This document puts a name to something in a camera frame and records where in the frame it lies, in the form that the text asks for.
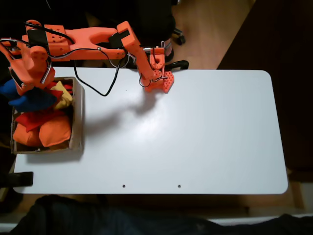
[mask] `orange bean bag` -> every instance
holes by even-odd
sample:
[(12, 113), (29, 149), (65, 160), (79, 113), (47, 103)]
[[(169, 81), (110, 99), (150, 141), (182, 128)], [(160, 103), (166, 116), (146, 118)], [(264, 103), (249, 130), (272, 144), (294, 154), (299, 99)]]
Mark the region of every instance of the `orange bean bag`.
[(21, 144), (32, 146), (32, 147), (39, 147), (42, 146), (40, 139), (39, 139), (39, 128), (33, 129), (29, 132), (26, 132), (26, 127), (22, 124), (16, 126), (15, 132), (13, 134), (13, 139)]
[(58, 116), (44, 123), (39, 139), (44, 147), (60, 144), (70, 139), (71, 127), (68, 116)]

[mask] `chair wheel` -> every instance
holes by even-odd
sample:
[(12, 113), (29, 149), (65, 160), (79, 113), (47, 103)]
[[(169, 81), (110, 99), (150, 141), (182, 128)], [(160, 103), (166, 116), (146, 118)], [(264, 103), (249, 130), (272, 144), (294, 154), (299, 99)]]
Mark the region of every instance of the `chair wheel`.
[(183, 45), (184, 43), (186, 42), (186, 39), (185, 39), (185, 37), (182, 35), (182, 36), (179, 36), (178, 38), (177, 38), (177, 44), (178, 45)]

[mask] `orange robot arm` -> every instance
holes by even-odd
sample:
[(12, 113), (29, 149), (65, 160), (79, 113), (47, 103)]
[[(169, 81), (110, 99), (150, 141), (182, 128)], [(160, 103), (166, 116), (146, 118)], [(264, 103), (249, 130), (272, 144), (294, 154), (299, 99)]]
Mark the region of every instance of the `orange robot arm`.
[[(127, 53), (136, 57), (140, 81), (146, 91), (158, 88), (168, 92), (174, 82), (171, 72), (166, 74), (166, 78), (171, 79), (159, 79), (164, 77), (164, 49), (156, 48), (158, 61), (152, 56), (148, 61), (128, 22), (119, 24), (117, 29), (91, 27), (75, 30), (66, 30), (61, 25), (45, 25), (43, 30), (37, 21), (27, 23), (27, 35), (17, 42), (22, 58), (15, 59), (14, 54), (18, 52), (12, 53), (0, 41), (0, 51), (11, 64), (9, 69), (20, 95), (34, 87), (43, 89), (54, 80), (51, 61), (122, 59)], [(112, 43), (115, 48), (100, 47), (98, 43)]]

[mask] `cardboard box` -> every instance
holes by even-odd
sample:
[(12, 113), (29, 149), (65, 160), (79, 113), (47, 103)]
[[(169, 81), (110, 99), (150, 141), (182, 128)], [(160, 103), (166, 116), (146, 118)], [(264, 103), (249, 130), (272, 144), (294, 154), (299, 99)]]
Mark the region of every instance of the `cardboard box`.
[(65, 150), (82, 150), (83, 149), (83, 118), (84, 118), (84, 88), (74, 77), (57, 77), (54, 81), (72, 82), (73, 83), (73, 122), (72, 122), (72, 133), (68, 146), (63, 149), (51, 150), (49, 147), (30, 147), (13, 140), (13, 133), (16, 129), (18, 113), (14, 108), (12, 112), (12, 123), (11, 123), (11, 152), (14, 154), (18, 153), (51, 153)]

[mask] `wire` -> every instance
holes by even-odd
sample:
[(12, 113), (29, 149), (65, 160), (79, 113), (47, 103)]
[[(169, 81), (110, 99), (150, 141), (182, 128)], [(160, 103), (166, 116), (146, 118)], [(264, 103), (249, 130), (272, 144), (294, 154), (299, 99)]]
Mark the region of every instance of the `wire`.
[(45, 1), (46, 1), (46, 3), (48, 4), (48, 7), (49, 7), (50, 10), (51, 10), (51, 7), (50, 7), (50, 4), (49, 4), (48, 0), (45, 0)]
[(151, 80), (149, 80), (149, 84), (148, 84), (147, 86), (144, 86), (144, 85), (142, 85), (142, 84), (141, 84), (141, 82), (140, 82), (141, 77), (142, 77), (142, 74), (140, 74), (140, 78), (139, 78), (139, 85), (140, 85), (140, 86), (142, 86), (142, 87), (148, 87), (148, 86), (150, 86), (150, 84), (151, 84)]
[(29, 46), (29, 43), (20, 39), (15, 38), (0, 38), (0, 42), (16, 42), (16, 43), (24, 43)]
[(152, 82), (157, 82), (157, 81), (159, 81), (159, 80), (161, 80), (161, 79), (167, 79), (168, 77), (159, 77), (158, 79), (156, 79), (156, 80), (151, 80)]
[[(165, 48), (165, 42), (164, 41), (161, 42), (161, 47)], [(152, 48), (152, 55), (153, 55), (153, 58), (155, 60), (155, 63), (157, 63), (156, 54), (155, 54), (155, 48), (154, 47)]]
[(110, 64), (111, 64), (114, 68), (116, 68), (116, 69), (117, 69), (117, 68), (120, 68), (120, 69), (124, 68), (124, 67), (128, 64), (129, 58), (130, 58), (130, 53), (125, 50), (125, 53), (128, 54), (127, 62), (126, 62), (126, 64), (123, 65), (122, 67), (118, 67), (118, 66), (116, 66), (116, 65), (114, 65), (114, 64), (112, 63), (112, 61), (111, 61), (111, 59), (109, 58), (109, 56), (108, 56), (104, 51), (101, 50), (101, 47), (98, 47), (98, 49), (94, 49), (94, 48), (77, 48), (77, 49), (71, 50), (71, 51), (69, 51), (69, 52), (67, 52), (67, 53), (65, 53), (65, 54), (63, 54), (63, 55), (51, 55), (49, 52), (47, 52), (47, 53), (48, 53), (48, 56), (51, 57), (51, 58), (53, 58), (53, 59), (62, 59), (62, 58), (65, 58), (65, 57), (69, 56), (70, 54), (72, 54), (74, 51), (77, 51), (77, 50), (98, 50), (98, 51), (100, 51), (102, 54), (104, 54), (104, 55), (107, 57), (107, 59), (108, 59), (108, 61), (110, 62)]
[(10, 52), (10, 50), (5, 46), (3, 45), (2, 42), (0, 42), (0, 45), (5, 49), (5, 51), (9, 54), (9, 56), (11, 57), (11, 59), (14, 59), (14, 56), (13, 54)]
[[(121, 65), (121, 61), (122, 61), (122, 60), (123, 60), (123, 59), (120, 59), (120, 61), (119, 61), (119, 63), (118, 63), (118, 66)], [(93, 89), (95, 92), (97, 92), (99, 95), (104, 96), (104, 97), (106, 97), (106, 96), (111, 92), (111, 90), (112, 90), (112, 88), (113, 88), (113, 86), (114, 86), (114, 84), (115, 84), (115, 82), (116, 82), (117, 74), (118, 74), (119, 69), (120, 69), (120, 67), (117, 67), (117, 69), (116, 69), (116, 71), (115, 71), (114, 79), (113, 79), (113, 81), (112, 81), (112, 83), (111, 83), (111, 85), (110, 85), (110, 88), (109, 88), (109, 90), (107, 91), (107, 93), (102, 94), (102, 93), (99, 92), (96, 88), (94, 88), (93, 86), (89, 85), (88, 83), (84, 82), (82, 79), (79, 78), (78, 73), (77, 73), (76, 60), (74, 60), (74, 72), (75, 72), (75, 75), (76, 75), (76, 78), (78, 79), (78, 81), (80, 81), (81, 83), (85, 84), (86, 86), (88, 86), (89, 88), (91, 88), (91, 89)]]

